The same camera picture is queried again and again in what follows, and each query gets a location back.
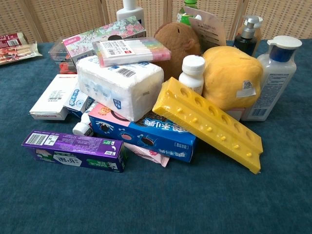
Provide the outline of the woven folding screen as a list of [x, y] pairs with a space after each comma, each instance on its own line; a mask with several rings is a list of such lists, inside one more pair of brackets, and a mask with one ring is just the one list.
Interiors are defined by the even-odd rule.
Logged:
[[[152, 36], [176, 21], [184, 0], [136, 0]], [[0, 36], [23, 32], [30, 42], [54, 42], [117, 20], [122, 0], [0, 0]], [[215, 15], [233, 39], [244, 15], [263, 18], [263, 39], [278, 35], [312, 39], [312, 0], [197, 0], [198, 9]]]

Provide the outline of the pastel highlighter pen set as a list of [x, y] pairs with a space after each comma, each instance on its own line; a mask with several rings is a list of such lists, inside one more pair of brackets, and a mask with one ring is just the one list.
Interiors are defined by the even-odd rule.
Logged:
[[171, 59], [171, 51], [155, 38], [98, 40], [92, 45], [100, 67]]

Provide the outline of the pink snack packet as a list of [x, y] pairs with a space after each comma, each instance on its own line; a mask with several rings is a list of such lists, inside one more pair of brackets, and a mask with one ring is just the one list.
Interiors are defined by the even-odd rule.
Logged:
[[130, 151], [132, 151], [134, 154], [136, 154], [136, 155], [138, 155], [144, 159], [150, 160], [154, 163], [158, 163], [164, 168], [167, 166], [167, 164], [170, 160], [170, 158], [167, 156], [164, 156], [160, 153], [157, 153], [157, 152], [154, 152], [154, 151], [151, 151], [151, 150], [139, 147], [139, 146], [135, 146], [133, 144], [129, 144], [129, 143], [125, 142], [124, 146], [127, 149], [129, 149]]

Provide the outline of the white lotion bottle blue cap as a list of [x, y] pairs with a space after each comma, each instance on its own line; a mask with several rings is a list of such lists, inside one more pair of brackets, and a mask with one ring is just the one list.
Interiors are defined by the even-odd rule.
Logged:
[[263, 66], [261, 93], [257, 101], [245, 109], [243, 121], [265, 121], [296, 72], [294, 55], [302, 41], [291, 36], [276, 36], [267, 41], [269, 50], [257, 59]]

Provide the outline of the red snack package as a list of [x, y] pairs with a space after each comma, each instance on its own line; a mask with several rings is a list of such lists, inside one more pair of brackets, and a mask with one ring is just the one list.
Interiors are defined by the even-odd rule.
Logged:
[[0, 36], [0, 65], [39, 56], [37, 43], [28, 43], [23, 32]]

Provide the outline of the white tissue pack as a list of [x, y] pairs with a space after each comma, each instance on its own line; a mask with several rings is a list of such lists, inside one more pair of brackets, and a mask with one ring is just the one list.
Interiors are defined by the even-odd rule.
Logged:
[[129, 121], [151, 111], [164, 82], [163, 69], [149, 62], [102, 68], [91, 56], [76, 68], [80, 90]]

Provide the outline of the dark pump bottle silver top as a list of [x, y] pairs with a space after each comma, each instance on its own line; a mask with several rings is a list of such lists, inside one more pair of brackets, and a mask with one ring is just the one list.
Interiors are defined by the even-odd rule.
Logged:
[[233, 47], [254, 56], [261, 40], [260, 27], [263, 18], [259, 16], [244, 16], [244, 24], [239, 28], [234, 39]]

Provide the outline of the blue white small carton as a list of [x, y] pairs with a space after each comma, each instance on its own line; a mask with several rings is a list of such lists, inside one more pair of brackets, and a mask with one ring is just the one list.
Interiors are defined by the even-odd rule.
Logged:
[[64, 103], [64, 107], [74, 115], [81, 118], [82, 114], [92, 105], [95, 100], [80, 90], [78, 82], [68, 99]]

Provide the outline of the small white dropper bottle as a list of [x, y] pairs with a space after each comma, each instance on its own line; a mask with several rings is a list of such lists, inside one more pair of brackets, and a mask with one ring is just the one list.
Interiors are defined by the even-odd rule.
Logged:
[[94, 101], [91, 106], [82, 114], [80, 122], [78, 122], [73, 128], [73, 134], [78, 136], [87, 136], [92, 137], [94, 134], [91, 121], [89, 118], [89, 113], [94, 109], [98, 104], [97, 101]]

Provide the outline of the floral pink tissue box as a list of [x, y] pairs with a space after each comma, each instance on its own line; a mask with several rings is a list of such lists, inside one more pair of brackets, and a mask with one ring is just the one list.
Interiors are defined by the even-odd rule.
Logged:
[[146, 37], [146, 30], [131, 16], [114, 23], [89, 30], [63, 40], [63, 44], [74, 64], [78, 60], [95, 55], [92, 42], [109, 39], [130, 39]]

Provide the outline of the purple Darlie toothpaste box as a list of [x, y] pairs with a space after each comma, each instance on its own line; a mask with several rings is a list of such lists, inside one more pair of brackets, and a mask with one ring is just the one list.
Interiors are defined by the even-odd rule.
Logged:
[[125, 148], [122, 140], [33, 130], [22, 146], [40, 161], [123, 172]]

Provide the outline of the white red-trimmed carton box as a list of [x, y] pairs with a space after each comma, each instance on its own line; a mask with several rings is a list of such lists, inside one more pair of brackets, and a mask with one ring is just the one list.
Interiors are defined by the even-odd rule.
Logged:
[[65, 120], [68, 110], [65, 102], [71, 95], [78, 76], [76, 74], [58, 74], [29, 111], [38, 120]]

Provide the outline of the small white pill bottle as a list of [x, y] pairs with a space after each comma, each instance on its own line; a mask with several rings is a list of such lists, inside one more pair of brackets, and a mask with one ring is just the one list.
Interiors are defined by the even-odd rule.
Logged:
[[205, 59], [202, 56], [188, 55], [182, 62], [182, 73], [178, 80], [199, 95], [202, 95]]

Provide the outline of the yellow plastic test tube rack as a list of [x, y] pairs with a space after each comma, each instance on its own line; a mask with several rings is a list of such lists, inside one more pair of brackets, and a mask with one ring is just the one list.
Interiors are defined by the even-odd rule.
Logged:
[[176, 123], [252, 173], [261, 170], [261, 137], [174, 77], [162, 84], [153, 112]]

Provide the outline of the clear box with red items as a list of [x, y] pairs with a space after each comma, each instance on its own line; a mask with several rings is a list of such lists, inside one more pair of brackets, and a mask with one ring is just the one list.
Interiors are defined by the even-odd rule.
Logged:
[[59, 68], [60, 74], [76, 74], [76, 67], [62, 41], [63, 38], [60, 37], [49, 50], [49, 55]]

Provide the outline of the brown capybara plush toy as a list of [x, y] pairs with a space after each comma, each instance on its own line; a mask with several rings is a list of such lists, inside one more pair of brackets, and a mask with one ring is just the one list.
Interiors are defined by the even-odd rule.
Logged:
[[164, 81], [182, 73], [183, 59], [188, 55], [200, 55], [201, 47], [196, 32], [188, 25], [171, 22], [162, 25], [156, 31], [154, 38], [171, 51], [171, 59], [154, 62], [164, 71]]

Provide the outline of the green drink bottle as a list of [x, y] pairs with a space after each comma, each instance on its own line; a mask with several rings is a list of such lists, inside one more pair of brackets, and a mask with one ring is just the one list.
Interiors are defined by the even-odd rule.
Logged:
[[[197, 0], [184, 0], [184, 6], [197, 9]], [[184, 7], [181, 7], [177, 14], [176, 21], [190, 26], [189, 18], [193, 18], [193, 16], [187, 14]]]

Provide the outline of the yellow plush toy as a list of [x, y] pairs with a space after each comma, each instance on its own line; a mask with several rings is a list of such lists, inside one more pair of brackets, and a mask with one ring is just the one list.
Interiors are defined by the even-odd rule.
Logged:
[[208, 49], [205, 59], [202, 95], [221, 110], [248, 108], [260, 96], [263, 66], [235, 47]]

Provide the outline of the teal table cloth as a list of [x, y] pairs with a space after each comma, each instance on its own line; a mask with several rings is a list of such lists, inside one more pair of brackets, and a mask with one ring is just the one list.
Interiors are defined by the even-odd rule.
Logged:
[[166, 167], [127, 152], [123, 173], [36, 161], [32, 130], [70, 133], [77, 119], [29, 110], [58, 69], [40, 57], [0, 66], [0, 234], [312, 234], [312, 39], [269, 117], [257, 175], [199, 141]]

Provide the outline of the pink cardboard hang tag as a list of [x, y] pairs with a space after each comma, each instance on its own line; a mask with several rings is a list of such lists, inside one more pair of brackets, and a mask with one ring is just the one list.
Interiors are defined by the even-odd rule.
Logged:
[[184, 10], [187, 15], [192, 16], [189, 22], [199, 38], [202, 52], [212, 47], [226, 45], [223, 24], [216, 16], [187, 6], [184, 6]]

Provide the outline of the blue Oreo cookie box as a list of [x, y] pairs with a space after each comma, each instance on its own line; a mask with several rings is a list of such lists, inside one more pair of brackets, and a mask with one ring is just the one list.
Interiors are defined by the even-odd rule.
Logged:
[[106, 138], [123, 140], [184, 162], [192, 159], [196, 137], [152, 111], [133, 122], [97, 104], [89, 118], [94, 132]]

